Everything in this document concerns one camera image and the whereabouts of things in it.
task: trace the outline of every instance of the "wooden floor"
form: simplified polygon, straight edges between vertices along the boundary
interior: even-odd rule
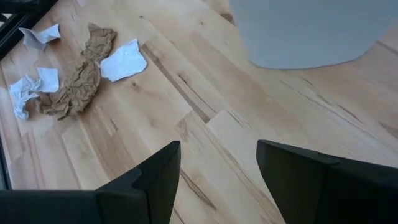
[[[37,67],[68,75],[89,22],[118,31],[117,47],[137,37],[149,66],[104,80],[76,118],[16,119],[7,87]],[[281,71],[248,62],[227,0],[59,0],[35,30],[54,23],[61,41],[40,55],[19,43],[0,62],[14,189],[95,189],[181,140],[172,223],[283,223],[258,139],[398,167],[398,24],[358,60]]]

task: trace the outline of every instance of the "tissue paper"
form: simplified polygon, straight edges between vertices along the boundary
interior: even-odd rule
[[[27,120],[29,113],[25,109],[26,102],[38,97],[37,92],[52,93],[59,89],[58,70],[52,68],[38,68],[39,79],[33,80],[25,75],[20,80],[11,84],[10,94],[14,98],[14,114]]]
[[[55,24],[42,32],[36,32],[26,28],[19,28],[19,30],[24,34],[23,44],[25,46],[43,50],[46,43],[61,38],[58,27],[59,24]]]
[[[137,39],[118,48],[110,57],[101,61],[102,77],[112,82],[142,72],[147,66],[139,52]]]

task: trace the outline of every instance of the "crumpled brown paper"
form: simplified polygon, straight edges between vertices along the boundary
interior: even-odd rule
[[[61,114],[59,119],[82,112],[95,96],[101,81],[99,61],[112,50],[117,33],[88,24],[90,38],[82,51],[83,62],[76,71],[67,76],[61,88],[55,93],[39,93],[35,99],[36,109],[41,114]]]

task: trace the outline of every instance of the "crumpled white paper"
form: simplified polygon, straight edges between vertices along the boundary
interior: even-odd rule
[[[101,61],[101,73],[102,77],[115,82],[142,72],[146,66],[147,62],[139,51],[138,40],[134,39]]]
[[[46,43],[61,38],[58,28],[59,24],[55,24],[42,32],[36,32],[26,28],[19,28],[19,30],[24,34],[23,44],[25,46],[43,50]]]
[[[10,94],[14,97],[14,114],[27,120],[29,113],[25,109],[26,102],[38,97],[37,92],[54,93],[59,89],[58,70],[54,68],[37,68],[39,79],[33,80],[25,75],[10,85]]]

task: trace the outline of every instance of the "white object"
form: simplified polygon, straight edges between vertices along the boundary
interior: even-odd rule
[[[250,60],[310,68],[354,60],[397,18],[397,0],[229,0]]]
[[[53,68],[38,68],[39,79],[33,80],[25,75],[10,85],[10,94],[14,97],[14,114],[27,120],[29,113],[25,109],[26,102],[38,97],[37,92],[53,93],[59,89],[58,70]]]
[[[42,32],[36,32],[26,28],[19,28],[24,34],[24,45],[27,47],[33,47],[39,50],[43,50],[46,43],[57,38],[61,38],[59,32],[59,24],[55,24]]]
[[[138,41],[134,39],[101,61],[101,74],[115,82],[142,72],[146,66],[147,62],[139,52]]]

